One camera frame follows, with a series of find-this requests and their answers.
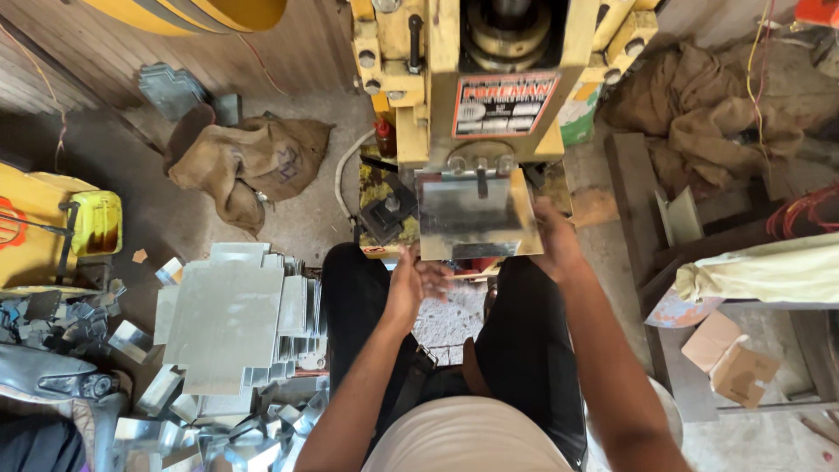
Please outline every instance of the belt buckle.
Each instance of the belt buckle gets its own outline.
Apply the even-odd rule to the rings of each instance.
[[[439,362],[440,360],[439,360],[439,359],[437,359],[437,356],[433,355],[433,354],[431,353],[431,351],[429,351],[429,350],[428,350],[428,349],[427,349],[424,345],[422,345],[422,344],[418,344],[418,345],[417,345],[417,350],[416,350],[416,352],[417,352],[417,353],[420,353],[420,352],[421,352],[421,353],[422,353],[425,357],[427,357],[429,360],[434,361],[434,365],[431,367],[431,369],[436,369],[436,368],[437,368],[437,362]]]

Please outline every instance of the hand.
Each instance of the hand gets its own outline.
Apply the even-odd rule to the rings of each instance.
[[[419,247],[399,246],[399,262],[390,277],[390,292],[381,323],[395,329],[402,337],[414,328],[420,303],[424,298],[446,302],[451,288],[447,276],[454,272],[440,262],[417,260]]]
[[[538,197],[533,209],[539,220],[545,253],[532,255],[530,259],[554,282],[562,285],[579,264],[587,264],[574,227],[554,209],[548,197]]]

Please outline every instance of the stone floor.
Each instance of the stone floor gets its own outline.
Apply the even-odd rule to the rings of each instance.
[[[266,213],[258,240],[270,242],[276,250],[302,257],[309,265],[320,265],[328,249],[351,240],[350,227],[335,201],[333,182],[337,161],[345,150],[369,129],[372,112],[366,97],[335,93],[317,97],[279,97],[272,102],[248,102],[245,115],[265,110],[282,118],[315,118],[335,123],[328,155],[318,177],[298,197],[277,203]],[[149,136],[165,143],[173,128],[150,109],[127,112],[129,119]],[[66,136],[68,169],[91,184],[114,190],[124,208],[124,247],[114,258],[116,276],[128,292],[120,298],[121,318],[129,319],[147,332],[154,328],[154,309],[160,283],[154,272],[168,259],[201,259],[216,241],[254,241],[242,230],[223,223],[211,199],[198,191],[175,186],[163,174],[159,156],[144,148],[101,113],[71,113]],[[36,160],[40,169],[50,170],[59,126],[55,117],[0,117],[0,136],[13,150]],[[344,171],[344,196],[351,211],[357,211],[357,158]],[[571,190],[591,181],[610,186],[602,133],[591,144],[568,149],[565,168]],[[632,349],[644,368],[652,373],[649,350],[640,322],[626,244],[620,222],[614,221],[578,231],[586,257],[594,267]],[[134,251],[145,249],[149,258],[142,264],[131,261]],[[482,324],[482,284],[459,285],[451,302],[426,302],[415,326],[421,343],[432,348],[444,363],[461,361],[460,344],[474,336]],[[756,349],[784,358],[784,368],[771,384],[768,398],[805,390],[810,385],[796,357],[795,337],[789,337],[789,314],[727,312],[752,334]],[[137,366],[117,353],[117,362],[132,372],[136,390],[142,392],[156,372],[156,365]],[[723,417],[719,422],[685,425],[683,449],[697,471],[722,470],[793,472],[837,470],[839,448],[816,437],[792,414],[742,414]],[[830,452],[837,459],[828,464],[822,457]],[[600,470],[590,462],[591,470]]]

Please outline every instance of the warning sticker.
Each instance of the warning sticker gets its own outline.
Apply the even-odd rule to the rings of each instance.
[[[451,135],[497,138],[533,133],[559,80],[556,72],[461,77]]]

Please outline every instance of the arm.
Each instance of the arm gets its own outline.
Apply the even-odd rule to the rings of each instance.
[[[420,303],[426,296],[446,299],[444,275],[451,270],[415,261],[414,249],[399,248],[382,318],[306,439],[295,471],[361,469],[399,346],[414,327]]]
[[[545,241],[545,254],[534,262],[565,299],[580,388],[609,464],[615,472],[689,471],[573,227],[550,201],[540,199],[534,210]]]

